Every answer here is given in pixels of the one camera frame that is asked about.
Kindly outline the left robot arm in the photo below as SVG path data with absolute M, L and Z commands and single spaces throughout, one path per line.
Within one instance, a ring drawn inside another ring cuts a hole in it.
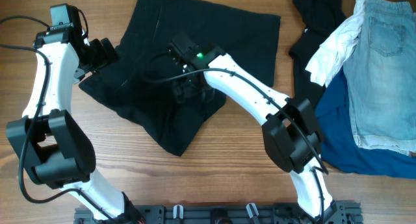
M 45 184 L 57 197 L 71 194 L 94 223 L 143 223 L 143 215 L 96 167 L 91 141 L 71 115 L 72 87 L 118 58 L 110 41 L 88 39 L 88 23 L 77 7 L 50 8 L 51 24 L 36 35 L 31 51 L 37 69 L 22 117 L 6 126 L 19 157 L 19 178 Z

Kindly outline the black shorts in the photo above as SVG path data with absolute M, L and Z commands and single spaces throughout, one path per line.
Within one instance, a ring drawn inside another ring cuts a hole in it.
M 198 59 L 216 45 L 267 86 L 274 83 L 281 18 L 200 0 L 138 0 L 116 48 L 118 60 L 80 89 L 120 117 L 144 127 L 167 152 L 181 156 L 226 102 L 183 69 L 170 45 Z

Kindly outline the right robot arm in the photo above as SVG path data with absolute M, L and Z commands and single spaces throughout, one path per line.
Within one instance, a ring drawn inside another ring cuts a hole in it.
M 199 78 L 257 120 L 266 154 L 289 173 L 299 207 L 309 217 L 323 222 L 333 198 L 323 178 L 328 172 L 320 157 L 323 135 L 309 100 L 273 90 L 242 69 L 220 47 L 201 48 L 185 33 L 172 39 L 169 52 L 182 65 L 183 78 Z

